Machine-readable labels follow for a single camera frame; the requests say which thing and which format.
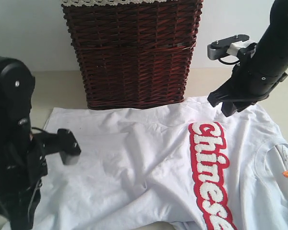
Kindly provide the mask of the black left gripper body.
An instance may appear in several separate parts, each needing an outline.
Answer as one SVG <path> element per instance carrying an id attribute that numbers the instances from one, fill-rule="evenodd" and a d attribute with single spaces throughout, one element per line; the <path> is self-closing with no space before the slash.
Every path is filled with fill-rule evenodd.
<path id="1" fill-rule="evenodd" d="M 57 134 L 0 134 L 0 199 L 13 203 L 19 193 L 39 188 L 48 173 L 46 156 L 57 152 Z"/>

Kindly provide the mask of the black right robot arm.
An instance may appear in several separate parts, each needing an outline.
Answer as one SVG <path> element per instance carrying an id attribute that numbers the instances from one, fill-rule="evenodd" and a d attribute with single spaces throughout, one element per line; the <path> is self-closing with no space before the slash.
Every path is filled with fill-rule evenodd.
<path id="1" fill-rule="evenodd" d="M 208 95 L 208 102 L 229 117 L 269 97 L 288 74 L 288 0 L 274 1 L 270 23 L 259 40 L 237 34 L 207 46 L 210 60 L 236 57 L 231 77 Z"/>

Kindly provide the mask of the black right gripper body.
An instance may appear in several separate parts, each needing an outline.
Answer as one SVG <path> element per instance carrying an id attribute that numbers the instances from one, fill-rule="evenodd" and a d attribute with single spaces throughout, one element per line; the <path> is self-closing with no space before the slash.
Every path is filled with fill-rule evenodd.
<path id="1" fill-rule="evenodd" d="M 288 74 L 288 45 L 233 43 L 228 54 L 237 64 L 228 80 L 228 101 L 234 105 L 251 105 L 266 99 Z"/>

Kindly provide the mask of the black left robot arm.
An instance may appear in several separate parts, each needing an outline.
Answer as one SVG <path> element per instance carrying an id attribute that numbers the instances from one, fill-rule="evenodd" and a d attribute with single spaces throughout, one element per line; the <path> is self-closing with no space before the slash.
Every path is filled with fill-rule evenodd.
<path id="1" fill-rule="evenodd" d="M 62 151 L 61 132 L 32 133 L 35 82 L 23 62 L 0 57 L 0 215 L 13 230 L 33 228 L 46 156 Z"/>

